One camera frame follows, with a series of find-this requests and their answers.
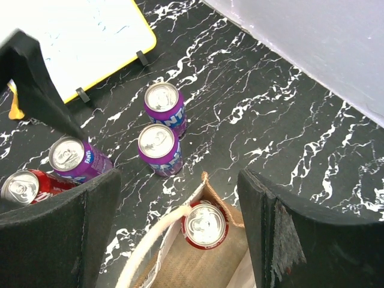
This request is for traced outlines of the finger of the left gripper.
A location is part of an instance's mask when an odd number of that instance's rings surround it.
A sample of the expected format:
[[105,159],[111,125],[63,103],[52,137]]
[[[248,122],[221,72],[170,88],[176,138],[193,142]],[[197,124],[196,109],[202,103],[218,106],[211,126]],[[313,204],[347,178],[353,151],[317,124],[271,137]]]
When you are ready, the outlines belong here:
[[16,84],[19,109],[57,131],[84,139],[85,132],[58,94],[39,42],[17,29],[1,44],[1,90]]

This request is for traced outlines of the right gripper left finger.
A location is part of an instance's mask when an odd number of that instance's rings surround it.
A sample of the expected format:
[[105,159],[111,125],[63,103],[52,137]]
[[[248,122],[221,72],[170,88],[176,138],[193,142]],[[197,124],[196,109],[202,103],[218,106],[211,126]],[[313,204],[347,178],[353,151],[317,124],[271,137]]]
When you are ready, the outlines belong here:
[[112,169],[1,215],[1,287],[95,287],[121,192]]

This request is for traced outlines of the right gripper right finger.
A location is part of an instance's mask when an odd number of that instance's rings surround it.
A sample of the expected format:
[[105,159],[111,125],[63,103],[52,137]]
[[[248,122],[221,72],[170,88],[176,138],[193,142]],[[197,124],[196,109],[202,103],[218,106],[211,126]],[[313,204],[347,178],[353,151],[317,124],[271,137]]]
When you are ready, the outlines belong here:
[[257,287],[382,287],[383,223],[292,194],[259,173],[238,174]]

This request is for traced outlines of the red cola can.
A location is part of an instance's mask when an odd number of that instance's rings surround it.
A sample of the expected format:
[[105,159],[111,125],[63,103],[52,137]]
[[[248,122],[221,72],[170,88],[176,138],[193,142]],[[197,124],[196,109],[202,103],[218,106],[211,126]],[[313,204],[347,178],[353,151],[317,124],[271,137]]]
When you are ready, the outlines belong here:
[[229,219],[223,207],[213,200],[203,199],[190,206],[191,212],[181,220],[185,240],[200,250],[219,246],[229,231]]
[[46,172],[28,169],[14,172],[1,188],[1,200],[20,206],[42,202],[50,197],[76,187],[75,182]]

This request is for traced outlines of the brown canvas tote bag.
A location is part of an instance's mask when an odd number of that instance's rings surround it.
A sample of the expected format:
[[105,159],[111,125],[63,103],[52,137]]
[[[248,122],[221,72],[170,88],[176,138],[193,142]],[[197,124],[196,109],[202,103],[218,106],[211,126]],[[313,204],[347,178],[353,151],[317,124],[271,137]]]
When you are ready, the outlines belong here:
[[[229,219],[225,240],[211,250],[190,245],[181,232],[190,204],[213,200]],[[208,173],[202,183],[174,211],[163,216],[139,242],[126,262],[117,287],[255,287],[251,257],[241,212],[213,189]]]

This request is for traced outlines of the yellow framed whiteboard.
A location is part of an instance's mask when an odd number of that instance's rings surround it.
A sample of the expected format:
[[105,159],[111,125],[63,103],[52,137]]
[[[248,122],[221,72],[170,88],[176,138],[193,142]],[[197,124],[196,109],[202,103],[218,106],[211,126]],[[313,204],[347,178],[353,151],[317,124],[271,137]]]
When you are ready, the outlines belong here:
[[1,1],[1,40],[15,29],[39,41],[65,103],[157,43],[134,1]]

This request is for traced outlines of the red cola can front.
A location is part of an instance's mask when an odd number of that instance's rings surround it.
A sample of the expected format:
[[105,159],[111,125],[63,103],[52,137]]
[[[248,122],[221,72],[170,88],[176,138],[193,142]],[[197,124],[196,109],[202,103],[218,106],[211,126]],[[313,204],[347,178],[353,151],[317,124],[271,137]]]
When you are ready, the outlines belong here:
[[1,200],[20,206],[42,202],[50,197],[76,187],[75,182],[46,172],[28,169],[14,172],[1,188]]

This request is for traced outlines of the purple Fanta can front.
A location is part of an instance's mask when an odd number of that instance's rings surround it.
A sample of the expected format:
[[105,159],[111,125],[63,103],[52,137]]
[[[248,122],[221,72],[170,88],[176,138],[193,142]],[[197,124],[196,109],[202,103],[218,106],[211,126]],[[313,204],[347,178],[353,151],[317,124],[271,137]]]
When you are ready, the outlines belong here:
[[63,178],[84,183],[113,168],[112,161],[87,141],[63,137],[49,151],[49,163]]

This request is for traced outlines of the purple fanta can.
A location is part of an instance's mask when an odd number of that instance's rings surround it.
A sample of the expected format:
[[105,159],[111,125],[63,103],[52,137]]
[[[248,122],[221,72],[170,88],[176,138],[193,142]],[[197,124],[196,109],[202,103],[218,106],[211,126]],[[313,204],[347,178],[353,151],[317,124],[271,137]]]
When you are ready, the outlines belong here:
[[63,137],[49,151],[49,163],[63,178],[84,183],[113,168],[112,161],[87,141]]
[[167,82],[151,85],[145,92],[144,108],[153,124],[163,124],[181,137],[187,129],[184,97]]
[[177,174],[184,163],[178,135],[163,124],[151,124],[139,134],[141,159],[163,177]]

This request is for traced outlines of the purple Fanta can middle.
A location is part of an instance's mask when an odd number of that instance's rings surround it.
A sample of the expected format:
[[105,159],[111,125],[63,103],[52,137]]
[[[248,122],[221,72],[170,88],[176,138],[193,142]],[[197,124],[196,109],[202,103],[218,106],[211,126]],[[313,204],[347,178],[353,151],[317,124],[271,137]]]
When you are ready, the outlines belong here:
[[177,174],[184,163],[178,135],[163,124],[151,124],[139,134],[141,159],[163,177]]

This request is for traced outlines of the purple Fanta can rear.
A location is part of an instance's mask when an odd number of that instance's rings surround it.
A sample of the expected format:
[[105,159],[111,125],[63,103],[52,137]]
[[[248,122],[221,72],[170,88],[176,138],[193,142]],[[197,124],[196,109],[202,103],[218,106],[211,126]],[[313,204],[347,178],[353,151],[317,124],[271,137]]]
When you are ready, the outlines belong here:
[[181,137],[187,129],[184,97],[167,82],[151,85],[145,92],[144,108],[153,124],[163,124]]

